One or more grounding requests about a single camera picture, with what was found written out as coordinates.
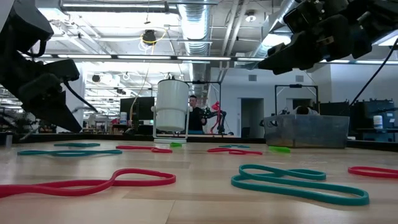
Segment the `red rubber band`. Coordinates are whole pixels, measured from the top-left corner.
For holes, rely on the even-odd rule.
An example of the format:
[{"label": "red rubber band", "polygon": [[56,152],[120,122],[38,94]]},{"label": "red rubber band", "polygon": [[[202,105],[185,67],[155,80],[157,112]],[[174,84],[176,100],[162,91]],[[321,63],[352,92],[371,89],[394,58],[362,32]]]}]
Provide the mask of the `red rubber band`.
[{"label": "red rubber band", "polygon": [[[384,174],[383,173],[375,173],[375,172],[366,172],[366,171],[361,171],[361,170],[384,172]],[[368,176],[368,177],[384,177],[384,178],[398,179],[398,170],[394,170],[394,169],[356,166],[356,167],[349,167],[348,172],[350,174],[364,175],[364,176]]]},{"label": "red rubber band", "polygon": [[158,147],[152,146],[116,146],[116,149],[142,149],[142,150],[150,150],[154,153],[173,153],[171,149],[160,149]]},{"label": "red rubber band", "polygon": [[[123,174],[144,174],[154,177],[161,177],[157,180],[116,180],[116,178]],[[43,184],[32,185],[0,185],[0,198],[8,197],[15,194],[36,193],[55,196],[85,196],[95,194],[97,192],[106,190],[111,186],[161,186],[175,183],[176,176],[154,170],[145,169],[119,169],[115,171],[109,180],[67,180],[58,182],[49,182]],[[84,189],[62,189],[63,187],[78,187],[78,186],[94,186]]]},{"label": "red rubber band", "polygon": [[255,154],[255,155],[262,155],[260,151],[246,151],[240,149],[230,149],[230,148],[214,148],[209,149],[207,152],[229,152],[232,155],[246,155],[246,154]]}]

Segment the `ventilation duct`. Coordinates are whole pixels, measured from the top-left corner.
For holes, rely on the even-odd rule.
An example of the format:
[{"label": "ventilation duct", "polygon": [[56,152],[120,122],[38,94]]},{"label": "ventilation duct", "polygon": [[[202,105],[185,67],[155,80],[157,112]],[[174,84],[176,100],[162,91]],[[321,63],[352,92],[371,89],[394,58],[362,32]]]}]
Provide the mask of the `ventilation duct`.
[{"label": "ventilation duct", "polygon": [[[181,30],[186,40],[206,40],[209,35],[210,7],[202,4],[180,4]],[[188,55],[209,55],[209,45],[203,42],[186,42]],[[191,63],[190,77],[192,81],[208,81],[210,65],[207,63]],[[208,85],[194,86],[193,92],[198,97],[207,95]]]},{"label": "ventilation duct", "polygon": [[[284,16],[290,12],[292,9],[296,8],[302,0],[284,0],[280,6],[280,10],[266,17],[262,27],[262,36],[267,38],[270,32],[280,29],[285,26]],[[268,55],[268,50],[272,47],[270,45],[264,44],[264,40],[257,46],[255,51],[252,52],[250,57],[254,58],[266,58]],[[243,65],[242,68],[252,70],[257,67],[257,63],[249,63]]]}]

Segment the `table surface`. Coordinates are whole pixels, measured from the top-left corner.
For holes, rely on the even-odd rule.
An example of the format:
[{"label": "table surface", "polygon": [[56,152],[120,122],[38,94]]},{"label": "table surface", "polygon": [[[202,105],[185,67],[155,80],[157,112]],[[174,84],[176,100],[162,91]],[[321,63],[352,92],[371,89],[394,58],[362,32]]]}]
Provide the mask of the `table surface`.
[{"label": "table surface", "polygon": [[[153,142],[97,142],[100,147],[153,146]],[[2,224],[30,223],[398,223],[398,180],[375,179],[347,173],[348,166],[398,169],[398,154],[362,149],[292,149],[291,154],[269,152],[266,145],[248,144],[263,156],[208,154],[219,144],[188,143],[173,154],[124,151],[121,155],[91,157],[17,156],[20,150],[64,150],[54,142],[13,145],[0,149],[0,184],[34,184],[71,179],[109,179],[122,168],[168,172],[177,182],[159,187],[111,187],[84,197],[21,194],[0,198]],[[287,195],[254,192],[233,187],[230,178],[241,164],[281,169],[316,169],[328,174],[331,184],[358,187],[369,192],[367,206],[330,205]],[[145,178],[141,175],[121,179]]]}]

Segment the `monitor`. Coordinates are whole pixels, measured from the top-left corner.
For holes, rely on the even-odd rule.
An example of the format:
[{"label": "monitor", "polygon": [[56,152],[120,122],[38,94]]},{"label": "monitor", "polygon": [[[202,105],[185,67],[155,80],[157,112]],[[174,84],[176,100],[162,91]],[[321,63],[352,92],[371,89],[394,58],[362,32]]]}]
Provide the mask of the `monitor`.
[{"label": "monitor", "polygon": [[[130,120],[130,108],[135,98],[120,99],[120,112],[127,113]],[[154,113],[150,110],[155,105],[154,97],[139,97],[134,105],[134,112],[138,112],[138,120],[153,120]]]}]

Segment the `white bottle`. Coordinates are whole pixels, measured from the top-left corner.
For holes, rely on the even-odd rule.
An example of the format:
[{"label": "white bottle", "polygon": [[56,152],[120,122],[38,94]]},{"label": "white bottle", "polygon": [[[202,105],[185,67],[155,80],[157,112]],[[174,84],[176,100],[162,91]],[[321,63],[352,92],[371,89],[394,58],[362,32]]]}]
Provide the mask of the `white bottle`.
[{"label": "white bottle", "polygon": [[381,115],[373,116],[373,128],[383,129],[383,117]]},{"label": "white bottle", "polygon": [[127,113],[120,112],[120,124],[127,124]]}]

